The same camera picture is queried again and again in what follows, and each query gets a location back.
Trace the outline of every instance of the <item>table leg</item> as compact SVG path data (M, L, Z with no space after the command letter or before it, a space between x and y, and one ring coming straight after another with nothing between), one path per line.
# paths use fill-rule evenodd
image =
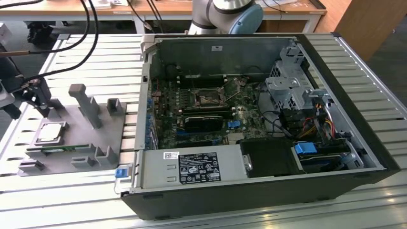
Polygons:
M311 18L307 20L307 24L304 26L303 33L315 31L315 27L319 22L320 16L322 16L320 14L315 14L311 16Z
M140 21L138 16L134 16L134 22L135 22L135 26L136 26L136 33L144 34L146 33L144 23L143 23L143 21Z

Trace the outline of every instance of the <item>blue connector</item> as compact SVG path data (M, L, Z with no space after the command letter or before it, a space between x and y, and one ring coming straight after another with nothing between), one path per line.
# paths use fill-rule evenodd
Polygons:
M240 126L240 121L228 122L228 128L236 128Z
M295 151L298 154L315 154L316 148L312 142L299 142L295 145Z
M126 178L128 177L128 169L127 168L117 168L115 173L116 178Z

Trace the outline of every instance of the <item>barcode sticker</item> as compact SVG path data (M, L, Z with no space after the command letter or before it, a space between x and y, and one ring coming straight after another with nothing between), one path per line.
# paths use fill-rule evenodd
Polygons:
M179 152L164 152L164 160L178 159Z

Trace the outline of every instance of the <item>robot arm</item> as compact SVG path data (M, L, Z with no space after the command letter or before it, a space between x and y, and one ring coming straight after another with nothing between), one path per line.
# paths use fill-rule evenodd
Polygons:
M0 58L0 69L0 110L4 110L12 119L17 119L21 114L13 104L17 100L32 105L47 117L51 92L45 80L36 79L25 83L13 62L7 57Z
M194 0L188 34L251 34L263 20L255 0Z

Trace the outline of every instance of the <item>motherboard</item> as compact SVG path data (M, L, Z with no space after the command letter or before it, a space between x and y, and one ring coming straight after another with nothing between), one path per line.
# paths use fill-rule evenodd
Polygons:
M187 75L151 84L159 149L234 145L267 136L259 82L246 76Z

